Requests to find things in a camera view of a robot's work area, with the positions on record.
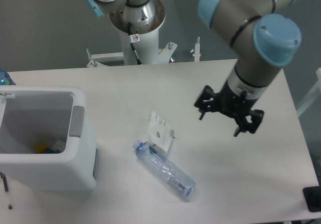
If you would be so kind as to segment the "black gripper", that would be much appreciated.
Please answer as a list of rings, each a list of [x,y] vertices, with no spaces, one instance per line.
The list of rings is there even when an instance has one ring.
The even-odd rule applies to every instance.
[[[203,119],[205,113],[218,111],[233,118],[238,125],[234,137],[245,132],[254,134],[263,120],[264,111],[251,109],[256,100],[250,100],[246,97],[246,91],[237,95],[231,90],[228,81],[225,81],[219,93],[215,93],[210,86],[206,85],[195,101],[194,107],[201,113],[199,120]]]

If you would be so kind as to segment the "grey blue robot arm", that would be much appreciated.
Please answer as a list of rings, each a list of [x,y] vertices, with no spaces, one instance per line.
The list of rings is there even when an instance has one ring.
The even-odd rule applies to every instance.
[[[98,17],[109,15],[120,31],[127,65],[161,62],[157,32],[165,20],[159,0],[86,0]],[[236,133],[255,133],[264,111],[253,109],[301,44],[298,26],[278,14],[297,0],[199,0],[198,15],[238,55],[219,92],[205,86],[195,102],[204,115],[219,112],[235,120]]]

